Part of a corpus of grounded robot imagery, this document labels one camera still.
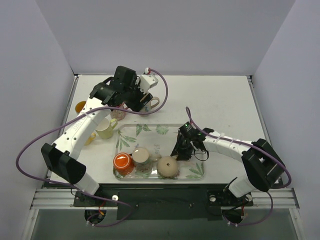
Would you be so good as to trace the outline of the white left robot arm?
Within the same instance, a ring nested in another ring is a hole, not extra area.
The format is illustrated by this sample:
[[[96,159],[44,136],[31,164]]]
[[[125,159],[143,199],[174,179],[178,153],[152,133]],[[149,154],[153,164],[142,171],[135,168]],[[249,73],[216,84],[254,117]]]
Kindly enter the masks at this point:
[[[126,104],[139,112],[151,99],[148,92],[158,80],[147,68],[141,75],[127,67],[118,66],[112,77],[98,83],[92,89],[79,119],[70,125],[52,144],[44,144],[41,153],[50,171],[60,176],[77,189],[86,192],[85,200],[92,206],[99,205],[103,193],[100,185],[88,173],[84,164],[77,161],[85,142],[98,125],[113,111],[114,107]]]

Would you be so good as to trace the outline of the cream floral mug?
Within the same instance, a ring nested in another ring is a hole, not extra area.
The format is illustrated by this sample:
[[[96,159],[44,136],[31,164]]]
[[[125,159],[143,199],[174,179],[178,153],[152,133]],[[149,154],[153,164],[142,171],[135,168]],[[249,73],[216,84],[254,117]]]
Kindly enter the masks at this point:
[[[155,107],[157,107],[160,103],[160,99],[156,96],[147,96],[145,97],[141,103],[143,103],[143,108],[139,111],[140,117],[146,117],[144,113],[149,113]]]

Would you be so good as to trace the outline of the lime green mug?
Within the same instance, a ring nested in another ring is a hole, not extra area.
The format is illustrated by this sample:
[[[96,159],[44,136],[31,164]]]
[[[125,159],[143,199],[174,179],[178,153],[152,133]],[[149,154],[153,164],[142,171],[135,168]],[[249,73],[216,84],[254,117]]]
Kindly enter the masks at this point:
[[[107,140],[113,136],[114,128],[118,125],[118,120],[116,118],[108,119],[104,118],[100,124],[95,128],[98,136]]]

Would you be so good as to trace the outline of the yellow mug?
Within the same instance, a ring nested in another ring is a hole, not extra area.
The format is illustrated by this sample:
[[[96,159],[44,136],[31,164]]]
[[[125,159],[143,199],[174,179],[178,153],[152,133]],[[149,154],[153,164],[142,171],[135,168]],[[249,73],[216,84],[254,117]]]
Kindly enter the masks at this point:
[[[93,133],[89,136],[89,138],[86,140],[86,142],[84,143],[84,145],[85,145],[85,146],[90,145],[91,142],[95,140],[96,136],[97,136],[97,135],[93,132]]]

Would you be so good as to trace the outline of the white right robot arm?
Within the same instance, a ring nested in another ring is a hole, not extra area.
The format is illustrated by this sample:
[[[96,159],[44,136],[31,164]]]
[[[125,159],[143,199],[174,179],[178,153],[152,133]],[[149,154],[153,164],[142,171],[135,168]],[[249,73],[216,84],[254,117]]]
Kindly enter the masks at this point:
[[[211,128],[197,129],[187,122],[178,129],[171,156],[187,161],[196,150],[219,153],[243,164],[245,175],[236,177],[224,188],[224,201],[230,205],[253,190],[268,192],[285,172],[284,163],[265,139],[239,140]]]

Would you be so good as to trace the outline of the beige round teapot mug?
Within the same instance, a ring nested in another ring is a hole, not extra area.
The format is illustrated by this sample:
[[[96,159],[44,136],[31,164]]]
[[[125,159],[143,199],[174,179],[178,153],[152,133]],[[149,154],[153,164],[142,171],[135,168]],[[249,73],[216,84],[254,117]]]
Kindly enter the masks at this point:
[[[179,172],[178,162],[172,156],[162,157],[157,161],[156,168],[158,174],[167,179],[175,178]]]

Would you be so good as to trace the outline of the blue butterfly mug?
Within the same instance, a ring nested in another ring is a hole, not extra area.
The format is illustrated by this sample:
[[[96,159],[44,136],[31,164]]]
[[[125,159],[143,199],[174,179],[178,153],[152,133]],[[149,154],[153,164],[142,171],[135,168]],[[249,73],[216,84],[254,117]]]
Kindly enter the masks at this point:
[[[85,105],[86,105],[86,101],[80,101],[75,105],[74,110],[75,110],[77,115],[83,110]]]

